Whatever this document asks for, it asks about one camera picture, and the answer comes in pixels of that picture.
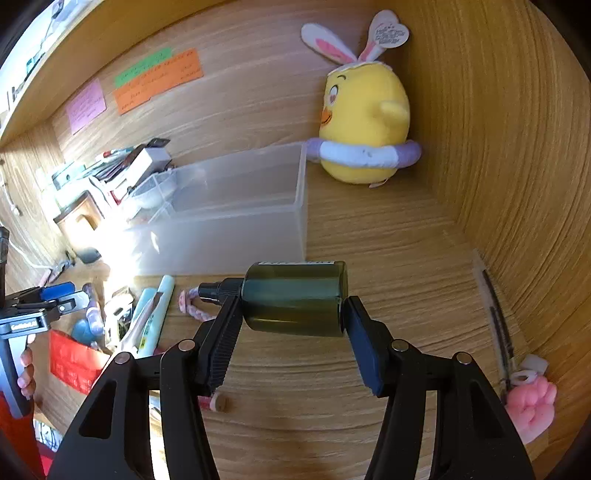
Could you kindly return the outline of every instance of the white keychain tag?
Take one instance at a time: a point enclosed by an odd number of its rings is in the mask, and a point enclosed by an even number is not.
[[[379,25],[374,32],[374,41],[381,48],[396,48],[404,44],[410,32],[401,23],[388,22]]]

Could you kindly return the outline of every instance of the human hand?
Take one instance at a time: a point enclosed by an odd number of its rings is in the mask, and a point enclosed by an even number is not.
[[[22,375],[18,377],[17,384],[21,389],[24,397],[30,398],[35,393],[37,383],[33,378],[35,374],[35,367],[33,366],[33,352],[27,347],[21,355],[21,363],[25,367]]]

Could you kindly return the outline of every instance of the dark green bottle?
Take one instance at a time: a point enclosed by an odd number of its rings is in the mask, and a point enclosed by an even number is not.
[[[244,279],[201,284],[199,296],[223,303],[240,292],[246,323],[260,332],[342,336],[340,313],[348,296],[345,262],[270,263],[248,269]]]

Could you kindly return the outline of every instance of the small white box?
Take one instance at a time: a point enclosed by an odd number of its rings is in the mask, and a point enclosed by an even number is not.
[[[144,148],[125,171],[127,185],[135,187],[156,170],[163,170],[170,162],[165,148]]]

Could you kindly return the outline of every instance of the yellow plush toy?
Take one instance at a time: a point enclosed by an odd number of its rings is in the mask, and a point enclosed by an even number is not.
[[[381,11],[357,59],[327,28],[306,24],[301,29],[310,48],[343,64],[328,75],[319,138],[308,141],[308,155],[319,158],[337,180],[380,184],[421,156],[421,147],[406,141],[410,107],[404,87],[388,65],[375,61],[408,35],[394,13]]]

